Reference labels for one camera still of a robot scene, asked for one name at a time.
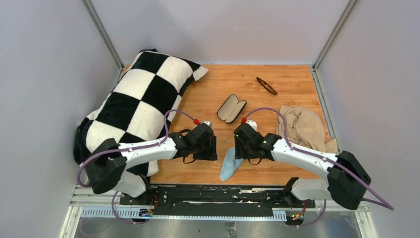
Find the light blue cleaning cloth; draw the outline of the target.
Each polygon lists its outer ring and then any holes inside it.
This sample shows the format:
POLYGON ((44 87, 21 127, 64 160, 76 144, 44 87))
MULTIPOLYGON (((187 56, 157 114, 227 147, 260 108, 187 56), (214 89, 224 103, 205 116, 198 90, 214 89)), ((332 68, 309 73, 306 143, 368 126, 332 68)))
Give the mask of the light blue cleaning cloth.
POLYGON ((243 163, 242 158, 235 158, 235 151, 235 147, 231 147, 226 152, 219 174, 219 178, 221 181, 227 181, 229 178, 231 178, 235 171, 243 163))

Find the black glasses case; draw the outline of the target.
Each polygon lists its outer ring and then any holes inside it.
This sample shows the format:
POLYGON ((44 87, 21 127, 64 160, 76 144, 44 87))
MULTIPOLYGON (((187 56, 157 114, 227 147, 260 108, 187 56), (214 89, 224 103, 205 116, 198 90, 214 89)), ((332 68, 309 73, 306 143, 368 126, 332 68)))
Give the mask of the black glasses case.
POLYGON ((246 105, 246 100, 239 100, 235 94, 231 94, 219 108, 217 116, 225 123, 233 123, 246 105))

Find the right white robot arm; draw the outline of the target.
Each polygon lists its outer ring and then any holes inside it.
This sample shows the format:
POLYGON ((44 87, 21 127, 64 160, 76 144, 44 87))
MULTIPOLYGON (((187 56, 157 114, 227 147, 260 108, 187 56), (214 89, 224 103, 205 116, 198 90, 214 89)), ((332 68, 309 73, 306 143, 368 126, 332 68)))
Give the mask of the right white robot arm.
POLYGON ((262 136, 256 123, 248 121, 234 130, 237 159, 268 159, 285 162, 318 175, 317 179, 293 178, 283 192, 284 203, 295 207, 302 200, 333 200, 349 210, 362 202, 371 178, 348 152, 320 152, 291 143, 285 137, 268 133, 262 136))

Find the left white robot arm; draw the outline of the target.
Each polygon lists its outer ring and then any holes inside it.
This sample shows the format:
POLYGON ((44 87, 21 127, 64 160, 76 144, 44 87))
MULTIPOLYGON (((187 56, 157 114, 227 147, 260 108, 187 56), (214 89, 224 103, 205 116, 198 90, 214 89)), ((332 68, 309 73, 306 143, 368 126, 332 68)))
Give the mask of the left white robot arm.
POLYGON ((146 142, 116 143, 113 138, 105 140, 82 163, 89 187, 94 194, 109 191, 125 193, 140 205, 152 198, 150 183, 145 176, 135 175, 129 169, 157 160, 186 158, 216 161, 216 136, 211 123, 199 123, 192 130, 172 132, 146 142))

